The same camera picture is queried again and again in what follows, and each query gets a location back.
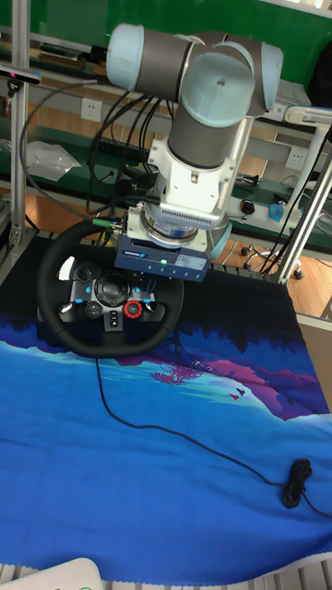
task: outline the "robotic arm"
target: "robotic arm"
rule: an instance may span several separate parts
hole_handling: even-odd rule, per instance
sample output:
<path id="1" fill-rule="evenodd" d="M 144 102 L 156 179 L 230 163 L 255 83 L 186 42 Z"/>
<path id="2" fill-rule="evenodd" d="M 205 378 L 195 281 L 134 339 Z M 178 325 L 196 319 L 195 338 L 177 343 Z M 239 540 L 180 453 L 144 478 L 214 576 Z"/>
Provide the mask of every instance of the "robotic arm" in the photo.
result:
<path id="1" fill-rule="evenodd" d="M 153 141 L 148 159 L 158 169 L 151 192 L 160 205 L 129 208 L 117 266 L 204 278 L 208 232 L 214 259 L 231 233 L 228 200 L 253 121 L 274 105 L 282 59 L 277 47 L 223 33 L 114 30 L 106 63 L 112 83 L 178 103 L 169 136 Z"/>
<path id="2" fill-rule="evenodd" d="M 63 345 L 87 357 L 131 356 L 173 330 L 182 279 L 203 280 L 230 235 L 231 190 L 255 117 L 274 105 L 281 65 L 276 47 L 222 33 L 115 29 L 107 55 L 112 83 L 177 102 L 178 110 L 169 136 L 154 140 L 149 152 L 157 170 L 150 191 L 159 198 L 150 203 L 160 204 L 131 206 L 115 225 L 82 221 L 53 241 L 42 261 L 40 315 Z M 78 249 L 98 225 L 112 226 L 113 254 Z M 70 254 L 74 262 L 62 280 L 59 269 Z M 100 332 L 87 340 L 71 329 L 77 323 L 84 336 L 93 326 Z"/>

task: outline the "metal pole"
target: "metal pole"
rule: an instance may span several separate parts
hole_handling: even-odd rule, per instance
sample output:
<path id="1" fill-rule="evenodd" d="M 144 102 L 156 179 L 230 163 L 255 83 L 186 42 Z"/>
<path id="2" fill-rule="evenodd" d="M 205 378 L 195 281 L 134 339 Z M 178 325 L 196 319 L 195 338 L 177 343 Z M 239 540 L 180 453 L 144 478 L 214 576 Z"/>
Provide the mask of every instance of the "metal pole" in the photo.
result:
<path id="1" fill-rule="evenodd" d="M 313 190 L 302 219 L 290 238 L 290 244 L 279 269 L 279 283 L 286 284 L 291 276 L 298 257 L 300 256 L 316 223 L 326 198 L 332 188 L 332 149 Z"/>
<path id="2" fill-rule="evenodd" d="M 30 0 L 12 1 L 12 64 L 29 68 Z M 20 242 L 25 228 L 26 179 L 20 165 L 18 146 L 28 111 L 28 84 L 12 98 L 11 109 L 11 220 L 10 244 Z"/>
<path id="3" fill-rule="evenodd" d="M 244 119 L 242 119 L 242 121 L 240 122 L 239 128 L 236 132 L 233 146 L 231 148 L 231 153 L 229 154 L 229 158 L 234 159 L 236 161 L 236 166 L 231 174 L 230 181 L 228 183 L 223 184 L 221 188 L 218 209 L 223 209 L 227 206 L 228 199 L 231 196 L 231 191 L 233 189 L 237 173 L 241 166 L 242 158 L 248 146 L 249 137 L 251 130 L 253 128 L 254 121 L 254 117 L 244 117 Z"/>

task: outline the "blue cloth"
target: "blue cloth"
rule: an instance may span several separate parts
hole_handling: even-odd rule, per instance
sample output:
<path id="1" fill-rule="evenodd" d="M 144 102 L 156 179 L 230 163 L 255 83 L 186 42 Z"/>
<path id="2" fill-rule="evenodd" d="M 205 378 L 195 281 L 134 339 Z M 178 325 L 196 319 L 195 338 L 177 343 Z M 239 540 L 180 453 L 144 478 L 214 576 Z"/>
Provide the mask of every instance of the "blue cloth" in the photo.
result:
<path id="1" fill-rule="evenodd" d="M 307 457 L 307 495 L 332 513 L 332 419 L 287 294 L 237 278 L 238 293 L 236 277 L 227 294 L 217 274 L 205 287 L 190 285 L 182 320 L 159 349 L 101 361 L 107 402 L 123 419 L 185 432 L 272 481 L 286 482 L 292 462 Z M 276 315 L 268 333 L 262 291 Z M 210 293 L 214 313 L 197 312 L 199 292 Z M 250 318 L 262 316 L 258 332 L 250 318 L 242 322 L 244 292 Z M 45 568 L 83 556 L 104 579 L 221 585 L 332 550 L 330 521 L 304 501 L 288 510 L 282 490 L 253 473 L 170 434 L 114 421 L 93 360 L 52 351 L 32 321 L 18 331 L 8 318 L 6 310 L 1 562 Z"/>

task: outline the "wire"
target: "wire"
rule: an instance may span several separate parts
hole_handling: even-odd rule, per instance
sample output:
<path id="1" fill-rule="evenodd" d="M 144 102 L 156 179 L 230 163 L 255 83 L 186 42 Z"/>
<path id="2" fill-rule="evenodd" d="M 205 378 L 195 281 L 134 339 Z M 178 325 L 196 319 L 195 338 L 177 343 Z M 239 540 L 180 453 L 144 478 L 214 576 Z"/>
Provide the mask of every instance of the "wire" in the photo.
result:
<path id="1" fill-rule="evenodd" d="M 169 434 L 173 434 L 174 436 L 179 436 L 183 439 L 186 439 L 190 443 L 196 444 L 197 446 L 201 447 L 202 449 L 205 449 L 209 453 L 216 454 L 218 457 L 222 457 L 223 459 L 226 459 L 227 461 L 231 461 L 232 463 L 235 463 L 236 465 L 239 465 L 241 467 L 244 467 L 245 469 L 248 469 L 252 473 L 255 473 L 259 478 L 263 479 L 263 481 L 265 481 L 265 483 L 267 483 L 269 486 L 275 486 L 276 488 L 283 488 L 284 487 L 285 484 L 275 483 L 274 481 L 270 481 L 265 476 L 263 476 L 261 473 L 259 473 L 259 471 L 256 471 L 253 467 L 248 466 L 246 463 L 242 463 L 242 461 L 238 461 L 238 459 L 234 459 L 233 457 L 229 457 L 227 454 L 220 453 L 219 451 L 212 449 L 211 447 L 207 446 L 206 444 L 196 441 L 191 436 L 188 436 L 187 434 L 184 434 L 183 432 L 172 431 L 169 428 L 165 428 L 164 426 L 159 426 L 156 424 L 132 424 L 131 422 L 128 422 L 127 420 L 123 420 L 122 418 L 119 418 L 118 416 L 116 416 L 116 414 L 114 414 L 110 410 L 109 406 L 107 405 L 107 402 L 105 399 L 105 394 L 103 391 L 103 386 L 102 386 L 100 365 L 99 365 L 98 359 L 95 359 L 95 361 L 96 361 L 96 367 L 97 367 L 98 382 L 99 382 L 99 387 L 100 387 L 100 391 L 101 391 L 101 400 L 102 400 L 103 405 L 105 406 L 106 411 L 110 414 L 110 416 L 114 420 L 116 420 L 117 422 L 120 422 L 120 424 L 124 424 L 125 426 L 129 426 L 129 428 L 135 428 L 139 431 L 155 430 L 155 431 L 168 432 Z"/>
<path id="2" fill-rule="evenodd" d="M 33 221 L 31 221 L 31 219 L 28 217 L 27 214 L 25 214 L 25 218 L 27 220 L 27 222 L 29 223 L 29 225 L 31 225 L 31 227 L 36 230 L 36 231 L 40 231 L 39 228 L 37 228 L 37 226 L 33 223 Z"/>
<path id="3" fill-rule="evenodd" d="M 99 143 L 101 141 L 101 136 L 102 136 L 103 132 L 107 129 L 107 127 L 109 127 L 112 124 L 113 121 L 116 121 L 116 119 L 119 119 L 127 111 L 130 111 L 130 109 L 132 109 L 136 104 L 141 102 L 144 97 L 145 97 L 145 95 L 142 95 L 138 99 L 131 100 L 130 102 L 128 102 L 128 104 L 126 104 L 124 107 L 122 107 L 113 117 L 108 118 L 108 119 L 106 117 L 104 123 L 101 126 L 101 129 L 97 132 L 97 134 L 94 136 L 94 138 L 91 142 L 89 156 L 88 156 L 88 166 L 89 166 L 89 170 L 90 170 L 90 178 L 89 178 L 89 189 L 88 189 L 87 202 L 86 202 L 86 211 L 90 215 L 96 215 L 97 213 L 101 213 L 102 211 L 105 211 L 106 209 L 113 207 L 113 200 L 114 200 L 114 195 L 113 195 L 112 198 L 110 199 L 110 201 L 106 205 L 98 207 L 97 209 L 94 209 L 94 210 L 91 210 L 89 208 L 91 194 L 92 194 L 93 180 L 94 180 L 94 168 L 95 168 L 95 164 L 96 164 L 97 151 L 98 151 Z"/>
<path id="4" fill-rule="evenodd" d="M 168 110 L 168 112 L 170 114 L 170 117 L 171 117 L 171 119 L 173 121 L 174 120 L 174 105 L 172 103 L 172 108 L 171 108 L 171 104 L 170 104 L 170 101 L 169 100 L 166 100 L 166 104 L 167 104 L 167 110 Z"/>
<path id="5" fill-rule="evenodd" d="M 305 494 L 305 490 L 304 490 L 304 489 L 302 489 L 302 496 L 304 497 L 305 501 L 306 501 L 306 502 L 307 502 L 307 504 L 310 506 L 310 508 L 311 508 L 312 510 L 314 510 L 314 512 L 316 512 L 317 514 L 321 514 L 321 516 L 325 516 L 326 518 L 332 518 L 332 514 L 324 513 L 324 512 L 322 512 L 321 510 L 318 510 L 317 508 L 315 508 L 315 507 L 314 507 L 314 506 L 311 504 L 310 500 L 307 498 L 307 496 L 306 496 L 306 494 Z"/>
<path id="6" fill-rule="evenodd" d="M 327 268 L 332 268 L 332 265 L 328 265 L 326 262 L 324 262 L 323 260 L 319 260 L 319 258 L 316 258 L 317 262 L 320 262 L 321 265 L 327 266 Z"/>
<path id="7" fill-rule="evenodd" d="M 122 175 L 123 175 L 123 173 L 124 173 L 124 168 L 125 168 L 125 158 L 126 158 L 127 150 L 128 150 L 128 148 L 129 148 L 130 140 L 131 140 L 131 138 L 132 138 L 132 136 L 133 136 L 133 133 L 134 133 L 134 131 L 135 131 L 135 129 L 136 129 L 136 125 L 137 125 L 137 123 L 138 123 L 138 121 L 139 121 L 140 117 L 142 116 L 142 114 L 143 114 L 144 110 L 146 110 L 146 108 L 147 108 L 147 107 L 149 106 L 149 104 L 151 103 L 151 101 L 152 101 L 152 97 L 148 97 L 148 96 L 146 95 L 146 96 L 144 97 L 144 99 L 142 99 L 142 100 L 146 100 L 146 101 L 144 102 L 144 104 L 143 104 L 143 106 L 142 106 L 141 110 L 138 112 L 138 114 L 137 114 L 137 116 L 136 116 L 136 118 L 135 118 L 135 120 L 134 120 L 134 122 L 133 122 L 133 124 L 132 124 L 132 126 L 131 126 L 131 128 L 130 128 L 130 131 L 129 131 L 129 134 L 128 134 L 128 138 L 127 138 L 127 140 L 126 140 L 126 142 L 125 142 L 124 155 L 123 155 L 123 159 L 122 159 L 122 162 L 121 162 L 120 170 L 119 170 L 119 172 L 118 172 L 118 177 L 117 177 L 117 180 L 120 180 L 120 179 L 121 179 L 121 177 L 122 177 Z"/>
<path id="8" fill-rule="evenodd" d="M 128 422 L 127 420 L 124 420 L 124 419 L 120 418 L 119 416 L 116 416 L 116 414 L 114 414 L 112 412 L 112 410 L 109 408 L 109 406 L 106 402 L 104 391 L 103 391 L 100 364 L 99 364 L 98 359 L 95 359 L 95 361 L 96 361 L 96 368 L 97 368 L 97 375 L 98 375 L 98 383 L 99 383 L 99 388 L 100 388 L 100 392 L 101 392 L 101 401 L 102 401 L 106 411 L 111 416 L 111 418 L 113 418 L 114 420 L 116 420 L 120 424 L 124 424 L 124 426 L 128 426 L 129 428 L 133 428 L 133 429 L 139 430 L 139 431 L 142 431 L 142 430 L 162 431 L 162 432 L 167 432 L 168 434 L 172 434 L 174 436 L 178 436 L 180 438 L 183 438 L 186 441 L 188 441 L 192 444 L 195 444 L 196 446 L 199 446 L 200 448 L 204 449 L 205 451 L 208 451 L 209 453 L 215 454 L 216 456 L 221 457 L 222 459 L 226 459 L 226 461 L 230 461 L 231 463 L 234 463 L 235 465 L 238 465 L 240 467 L 243 467 L 244 469 L 247 469 L 251 473 L 254 473 L 258 478 L 262 479 L 262 481 L 264 481 L 268 486 L 273 486 L 274 488 L 283 488 L 284 489 L 284 503 L 289 508 L 291 508 L 292 506 L 290 504 L 288 504 L 286 501 L 293 500 L 292 497 L 294 496 L 294 493 L 296 494 L 299 492 L 300 496 L 301 496 L 301 494 L 303 495 L 305 501 L 309 504 L 310 508 L 312 508 L 312 510 L 314 510 L 317 514 L 321 514 L 322 516 L 325 516 L 326 518 L 332 518 L 332 514 L 321 512 L 320 510 L 315 508 L 305 495 L 304 481 L 312 473 L 312 470 L 310 468 L 310 462 L 308 461 L 308 459 L 298 459 L 297 461 L 295 461 L 293 463 L 293 466 L 292 466 L 292 469 L 290 472 L 289 481 L 286 484 L 279 483 L 276 481 L 270 481 L 263 474 L 259 473 L 259 471 L 257 471 L 253 467 L 250 467 L 246 463 L 243 463 L 242 461 L 239 461 L 238 459 L 235 459 L 234 457 L 230 457 L 228 454 L 220 453 L 219 451 L 216 451 L 215 449 L 212 449 L 211 447 L 207 446 L 206 444 L 203 444 L 202 442 L 199 442 L 196 439 L 193 439 L 191 436 L 188 436 L 187 434 L 184 434 L 183 432 L 172 431 L 169 428 L 165 428 L 164 426 L 159 426 L 157 424 L 132 424 L 131 422 Z M 301 473 L 300 479 L 298 479 L 297 473 L 295 473 L 295 476 L 293 474 L 294 468 L 295 468 L 295 471 L 298 470 L 298 467 L 297 467 L 298 464 L 300 464 L 301 466 L 304 464 L 304 468 L 302 468 L 302 470 L 304 471 L 304 475 Z"/>
<path id="9" fill-rule="evenodd" d="M 222 265 L 224 265 L 224 264 L 225 264 L 225 263 L 228 261 L 228 259 L 230 258 L 231 254 L 234 252 L 234 250 L 235 250 L 235 248 L 236 248 L 236 245 L 237 245 L 237 242 L 234 242 L 234 244 L 233 244 L 233 246 L 231 247 L 230 251 L 228 252 L 228 254 L 227 254 L 226 258 L 224 258 L 224 259 L 223 259 L 223 261 L 222 261 L 222 263 L 221 263 Z"/>
<path id="10" fill-rule="evenodd" d="M 324 148 L 324 145 L 325 145 L 325 142 L 326 142 L 327 136 L 329 135 L 329 133 L 330 133 L 330 131 L 331 131 L 331 128 L 332 128 L 332 126 L 331 126 L 331 127 L 328 129 L 328 131 L 327 131 L 327 133 L 326 133 L 326 136 L 325 136 L 325 138 L 324 138 L 324 140 L 323 140 L 323 142 L 322 142 L 322 145 L 321 145 L 321 147 L 319 148 L 319 151 L 318 151 L 318 153 L 317 153 L 317 156 L 316 156 L 316 159 L 315 159 L 315 161 L 314 161 L 314 164 L 313 164 L 313 166 L 312 166 L 312 168 L 311 168 L 311 170 L 310 170 L 310 172 L 309 172 L 309 174 L 308 174 L 308 178 L 310 178 L 311 174 L 312 174 L 312 173 L 313 173 L 313 171 L 314 171 L 314 167 L 315 167 L 315 165 L 316 165 L 316 163 L 317 163 L 317 161 L 318 161 L 318 159 L 319 159 L 319 157 L 320 157 L 320 155 L 321 155 L 321 153 L 322 153 L 322 151 L 323 151 L 323 148 Z M 272 269 L 272 267 L 274 266 L 274 264 L 276 264 L 276 263 L 279 261 L 279 259 L 281 258 L 281 256 L 284 254 L 284 252 L 285 252 L 285 250 L 286 250 L 287 246 L 289 245 L 289 243 L 290 243 L 290 241 L 291 241 L 291 234 L 290 234 L 289 238 L 287 239 L 287 241 L 285 242 L 285 244 L 284 244 L 284 245 L 282 246 L 282 248 L 280 249 L 280 251 L 279 251 L 279 254 L 278 254 L 278 256 L 276 257 L 276 259 L 274 260 L 274 262 L 273 262 L 273 263 L 272 263 L 272 264 L 271 264 L 271 265 L 270 265 L 268 268 L 266 268 L 266 265 L 267 265 L 267 263 L 268 263 L 268 262 L 269 262 L 269 260 L 271 259 L 271 257 L 272 257 L 272 254 L 275 252 L 275 250 L 276 250 L 276 248 L 277 248 L 277 246 L 278 246 L 278 244 L 279 244 L 279 240 L 280 240 L 280 238 L 281 238 L 281 236 L 282 236 L 282 234 L 283 234 L 283 232 L 284 232 L 284 230 L 285 230 L 285 228 L 286 228 L 286 226 L 287 226 L 287 224 L 288 224 L 288 222 L 289 222 L 289 219 L 290 219 L 290 217 L 291 217 L 291 213 L 292 213 L 292 211 L 293 211 L 294 207 L 297 205 L 297 203 L 300 201 L 300 199 L 301 199 L 301 197 L 302 197 L 302 193 L 303 193 L 303 191 L 304 191 L 304 189 L 305 189 L 305 186 L 306 186 L 307 182 L 308 182 L 308 179 L 306 179 L 306 180 L 304 181 L 304 184 L 303 184 L 303 186 L 302 186 L 302 189 L 301 189 L 301 191 L 299 192 L 299 194 L 297 195 L 297 197 L 296 197 L 295 201 L 292 203 L 292 205 L 291 205 L 291 207 L 290 207 L 290 210 L 289 210 L 289 212 L 288 212 L 288 215 L 287 215 L 287 217 L 286 217 L 286 219 L 285 219 L 285 221 L 284 221 L 284 224 L 283 224 L 283 226 L 282 226 L 282 228 L 281 228 L 281 231 L 280 231 L 280 233 L 279 233 L 279 236 L 277 237 L 277 239 L 276 239 L 276 241 L 275 241 L 275 243 L 274 243 L 274 246 L 273 246 L 273 248 L 272 248 L 272 250 L 271 250 L 271 252 L 270 252 L 270 255 L 267 257 L 267 260 L 264 262 L 264 264 L 263 264 L 263 266 L 262 266 L 262 269 L 261 269 L 261 271 L 260 271 L 262 275 L 263 275 L 263 274 L 268 274 L 268 273 L 269 273 L 269 271 Z"/>
<path id="11" fill-rule="evenodd" d="M 49 199 L 50 201 L 52 201 L 53 203 L 55 203 L 56 205 L 60 206 L 62 209 L 65 209 L 66 211 L 69 211 L 69 213 L 74 213 L 74 215 L 77 215 L 78 217 L 82 218 L 82 219 L 89 219 L 86 215 L 84 215 L 83 213 L 79 213 L 79 211 L 76 211 L 75 209 L 72 209 L 70 206 L 65 205 L 65 203 L 61 203 L 60 201 L 58 201 L 57 199 L 55 199 L 54 197 L 52 197 L 51 195 L 48 195 L 48 193 L 46 193 L 31 177 L 30 172 L 28 170 L 28 166 L 25 160 L 25 154 L 24 154 L 24 140 L 27 134 L 27 130 L 28 127 L 32 121 L 33 116 L 35 115 L 35 113 L 40 109 L 40 107 L 46 102 L 48 101 L 51 97 L 55 96 L 56 94 L 60 94 L 61 92 L 65 92 L 66 90 L 70 90 L 70 89 L 74 89 L 74 88 L 78 88 L 80 86 L 95 86 L 96 84 L 100 84 L 99 80 L 89 80 L 89 81 L 81 81 L 81 82 L 75 82 L 75 84 L 67 84 L 65 86 L 62 86 L 61 88 L 57 88 L 55 90 L 52 90 L 51 92 L 49 92 L 48 94 L 46 94 L 46 96 L 44 96 L 43 99 L 41 99 L 39 102 L 37 102 L 36 106 L 32 109 L 27 121 L 24 123 L 23 125 L 23 129 L 22 129 L 22 133 L 19 139 L 19 159 L 20 162 L 22 164 L 22 168 L 23 171 L 27 177 L 27 179 L 29 180 L 30 184 L 42 195 L 45 196 L 47 199 Z"/>
<path id="12" fill-rule="evenodd" d="M 90 163 L 91 163 L 91 152 L 92 152 L 92 149 L 94 149 L 94 155 L 95 155 L 95 156 L 97 156 L 97 152 L 98 152 L 98 149 L 99 149 L 99 146 L 100 146 L 100 142 L 101 142 L 101 139 L 102 139 L 102 134 L 104 133 L 104 131 L 105 131 L 105 130 L 106 130 L 106 128 L 107 128 L 107 125 L 108 125 L 108 123 L 109 123 L 109 121 L 110 121 L 111 115 L 112 115 L 112 113 L 115 111 L 116 107 L 117 107 L 117 106 L 118 106 L 118 105 L 119 105 L 119 104 L 120 104 L 120 103 L 121 103 L 121 102 L 122 102 L 122 101 L 123 101 L 123 100 L 126 98 L 126 96 L 127 96 L 128 94 L 129 94 L 129 90 L 127 90 L 126 92 L 124 92 L 124 94 L 122 94 L 122 95 L 121 95 L 121 96 L 118 98 L 118 100 L 116 100 L 116 101 L 115 101 L 115 103 L 112 105 L 112 107 L 110 108 L 110 110 L 109 110 L 109 111 L 108 111 L 108 113 L 106 114 L 106 117 L 105 117 L 105 119 L 104 119 L 104 121 L 103 121 L 103 123 L 102 123 L 102 126 L 101 126 L 101 128 L 100 128 L 100 129 L 99 129 L 99 131 L 96 133 L 96 135 L 94 136 L 94 138 L 92 139 L 92 141 L 91 141 L 91 143 L 90 143 L 90 146 L 89 146 L 89 154 L 88 154 L 88 162 L 87 162 L 87 163 L 88 163 L 88 166 L 89 166 L 90 173 L 92 173 L 92 175 L 93 175 L 93 178 L 94 178 L 94 179 L 95 179 L 97 182 L 101 182 L 101 183 L 102 183 L 102 181 L 103 181 L 104 179 L 99 179 L 99 178 L 97 178 L 97 176 L 96 176 L 96 175 L 95 175 L 95 173 L 94 173 L 94 165 L 95 165 L 95 160 L 94 160 L 94 165 L 93 165 L 93 168 L 91 169 L 91 167 L 90 167 Z M 112 129 L 112 125 L 113 125 L 114 121 L 116 121 L 116 118 L 118 118 L 119 116 L 121 116 L 121 115 L 119 115 L 119 112 L 117 113 L 117 116 L 113 118 L 113 122 L 112 122 L 112 124 L 111 124 L 111 129 Z"/>
<path id="13" fill-rule="evenodd" d="M 141 130 L 139 133 L 138 144 L 139 144 L 139 148 L 142 153 L 143 166 L 144 166 L 144 169 L 147 174 L 152 173 L 152 169 L 148 165 L 148 159 L 147 159 L 147 154 L 146 154 L 146 140 L 147 140 L 148 126 L 149 126 L 150 121 L 151 121 L 153 115 L 155 114 L 156 110 L 160 107 L 160 103 L 161 103 L 161 99 L 156 100 L 153 107 L 149 110 L 149 113 L 147 114 L 147 117 L 146 117 L 144 123 L 142 124 Z"/>

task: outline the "steering wheel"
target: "steering wheel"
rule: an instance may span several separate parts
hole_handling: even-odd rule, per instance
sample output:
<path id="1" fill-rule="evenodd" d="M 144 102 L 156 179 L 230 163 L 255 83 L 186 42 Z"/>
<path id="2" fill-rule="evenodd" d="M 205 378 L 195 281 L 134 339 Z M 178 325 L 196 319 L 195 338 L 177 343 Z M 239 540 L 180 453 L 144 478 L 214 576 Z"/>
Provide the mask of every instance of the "steering wheel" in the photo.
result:
<path id="1" fill-rule="evenodd" d="M 83 238 L 95 232 L 92 221 L 84 220 L 61 233 L 49 245 L 38 278 L 41 317 L 56 338 L 79 356 L 111 359 L 143 354 L 158 346 L 173 330 L 183 306 L 184 283 L 161 277 L 150 293 L 146 283 L 154 277 L 147 275 L 144 279 L 140 273 L 115 269 L 112 248 L 79 245 Z M 83 259 L 79 254 L 82 248 L 85 249 Z M 74 256 L 75 264 L 69 279 L 61 280 L 59 270 L 70 256 Z M 61 319 L 63 309 L 69 304 L 85 308 L 85 319 L 88 317 L 91 322 L 103 318 L 104 331 L 99 342 L 76 336 L 70 324 Z M 164 313 L 161 316 L 157 313 L 157 329 L 153 334 L 130 340 L 124 324 L 137 319 L 149 321 L 157 308 Z"/>

